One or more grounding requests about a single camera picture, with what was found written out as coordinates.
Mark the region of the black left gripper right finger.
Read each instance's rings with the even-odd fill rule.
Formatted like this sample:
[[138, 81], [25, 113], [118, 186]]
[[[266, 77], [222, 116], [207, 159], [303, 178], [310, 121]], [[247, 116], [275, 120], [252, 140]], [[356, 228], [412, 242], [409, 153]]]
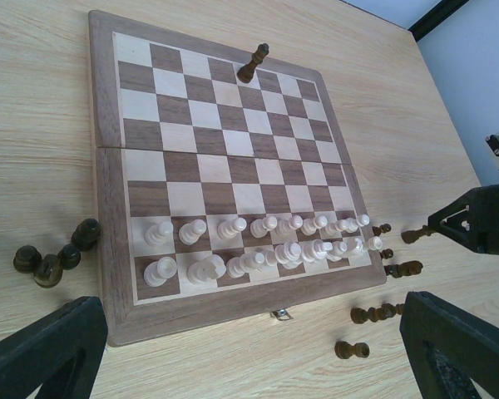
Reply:
[[410, 292], [399, 331], [424, 398], [499, 398], [499, 328], [429, 293]]

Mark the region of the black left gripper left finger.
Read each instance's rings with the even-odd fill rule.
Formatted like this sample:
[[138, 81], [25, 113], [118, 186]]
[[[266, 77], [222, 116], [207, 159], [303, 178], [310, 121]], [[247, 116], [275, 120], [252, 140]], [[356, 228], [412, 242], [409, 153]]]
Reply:
[[101, 300], [80, 297], [0, 341], [0, 398], [88, 398], [106, 346]]

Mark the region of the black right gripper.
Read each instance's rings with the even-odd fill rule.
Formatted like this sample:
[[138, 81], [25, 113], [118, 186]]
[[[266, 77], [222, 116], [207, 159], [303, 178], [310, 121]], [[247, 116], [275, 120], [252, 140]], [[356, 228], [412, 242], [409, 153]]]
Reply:
[[470, 189], [430, 215], [427, 226], [472, 252], [499, 252], [499, 185]]

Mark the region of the white chess queen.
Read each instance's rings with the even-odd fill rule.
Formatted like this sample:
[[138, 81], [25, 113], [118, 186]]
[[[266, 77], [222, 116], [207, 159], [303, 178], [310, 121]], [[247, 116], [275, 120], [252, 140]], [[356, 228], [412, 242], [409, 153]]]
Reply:
[[327, 253], [333, 248], [330, 242], [320, 239], [307, 241], [302, 246], [301, 259], [304, 263], [310, 264], [315, 261], [325, 259]]

